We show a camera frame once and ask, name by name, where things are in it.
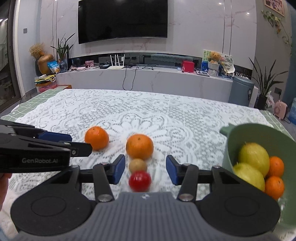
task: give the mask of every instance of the human hand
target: human hand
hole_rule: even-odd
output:
[[[11,178],[11,173],[4,173],[0,178],[0,210],[2,209],[3,202],[6,197],[8,189],[8,179]]]

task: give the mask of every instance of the screw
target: screw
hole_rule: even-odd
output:
[[[112,196],[109,194],[102,194],[102,195],[98,196],[98,200],[100,202],[109,202],[112,200]]]
[[[179,199],[183,202],[190,202],[193,200],[193,196],[189,193],[183,193],[179,196]]]

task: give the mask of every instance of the small stuffed toy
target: small stuffed toy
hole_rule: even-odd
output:
[[[210,56],[208,57],[208,61],[212,63],[212,60],[214,62],[220,62],[221,55],[217,52],[211,52]]]

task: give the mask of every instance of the pink appliance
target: pink appliance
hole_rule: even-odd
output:
[[[286,118],[288,112],[288,106],[283,101],[278,101],[274,104],[274,115],[277,116],[280,120]]]

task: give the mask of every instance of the television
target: television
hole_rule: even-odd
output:
[[[168,0],[81,0],[78,43],[168,36]]]

